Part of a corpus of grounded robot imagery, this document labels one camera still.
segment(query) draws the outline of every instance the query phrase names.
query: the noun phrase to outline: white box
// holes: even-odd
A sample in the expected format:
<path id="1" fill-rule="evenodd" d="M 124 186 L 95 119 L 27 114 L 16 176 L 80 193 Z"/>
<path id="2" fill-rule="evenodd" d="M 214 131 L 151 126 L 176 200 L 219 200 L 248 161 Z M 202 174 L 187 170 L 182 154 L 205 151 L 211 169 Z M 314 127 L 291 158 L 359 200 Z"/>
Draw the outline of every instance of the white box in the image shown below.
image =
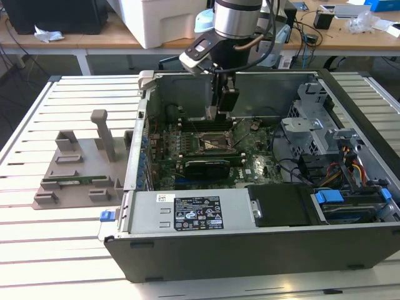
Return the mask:
<path id="1" fill-rule="evenodd" d="M 400 36 L 400 24 L 394 23 L 392 26 L 389 26 L 386 32 L 398 38 Z"/>
<path id="2" fill-rule="evenodd" d="M 194 37 L 196 16 L 206 0 L 108 0 L 134 37 L 145 48 Z"/>

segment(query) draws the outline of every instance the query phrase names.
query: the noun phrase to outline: warning label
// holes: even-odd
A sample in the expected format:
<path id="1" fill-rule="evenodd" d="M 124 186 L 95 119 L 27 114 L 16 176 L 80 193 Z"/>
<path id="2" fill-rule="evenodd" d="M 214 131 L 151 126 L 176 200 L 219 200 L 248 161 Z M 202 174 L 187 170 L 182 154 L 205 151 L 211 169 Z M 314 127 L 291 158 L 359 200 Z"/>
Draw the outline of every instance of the warning label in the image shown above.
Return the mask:
<path id="1" fill-rule="evenodd" d="M 177 231 L 224 229 L 219 197 L 175 198 L 174 228 Z"/>

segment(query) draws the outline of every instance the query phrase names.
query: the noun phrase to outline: blue latch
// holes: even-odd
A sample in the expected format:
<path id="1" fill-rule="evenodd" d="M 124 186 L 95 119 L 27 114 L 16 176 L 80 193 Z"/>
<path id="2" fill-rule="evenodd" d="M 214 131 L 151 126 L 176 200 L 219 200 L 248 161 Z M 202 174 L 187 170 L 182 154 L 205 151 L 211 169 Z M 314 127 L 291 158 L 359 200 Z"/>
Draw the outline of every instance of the blue latch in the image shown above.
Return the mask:
<path id="1" fill-rule="evenodd" d="M 114 222 L 115 211 L 102 211 L 100 214 L 100 222 Z"/>
<path id="2" fill-rule="evenodd" d="M 337 189 L 324 189 L 315 194 L 318 203 L 343 203 L 342 194 Z"/>
<path id="3" fill-rule="evenodd" d="M 381 194 L 385 199 L 386 203 L 389 203 L 390 200 L 392 199 L 392 194 L 389 192 L 388 189 L 381 189 Z"/>

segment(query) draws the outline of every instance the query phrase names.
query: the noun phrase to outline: barcode sticker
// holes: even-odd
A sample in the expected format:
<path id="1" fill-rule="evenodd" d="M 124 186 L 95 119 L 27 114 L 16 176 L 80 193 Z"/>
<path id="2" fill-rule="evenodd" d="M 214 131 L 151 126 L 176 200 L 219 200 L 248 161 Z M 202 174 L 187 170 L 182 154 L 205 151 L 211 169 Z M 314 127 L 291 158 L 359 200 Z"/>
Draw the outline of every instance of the barcode sticker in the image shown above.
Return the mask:
<path id="1" fill-rule="evenodd" d="M 156 202 L 174 202 L 175 194 L 157 194 Z"/>

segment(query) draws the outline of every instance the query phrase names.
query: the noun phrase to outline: gray 3d printed holder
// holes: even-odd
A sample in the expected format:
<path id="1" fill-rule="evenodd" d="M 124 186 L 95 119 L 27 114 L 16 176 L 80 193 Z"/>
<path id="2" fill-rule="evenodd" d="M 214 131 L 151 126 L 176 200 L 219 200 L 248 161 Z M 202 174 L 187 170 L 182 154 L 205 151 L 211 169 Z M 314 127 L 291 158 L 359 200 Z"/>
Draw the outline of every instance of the gray 3d printed holder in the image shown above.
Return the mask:
<path id="1" fill-rule="evenodd" d="M 73 131 L 60 131 L 57 150 L 37 191 L 33 209 L 121 205 L 133 131 L 113 138 L 107 111 L 94 110 L 97 139 L 77 140 Z"/>

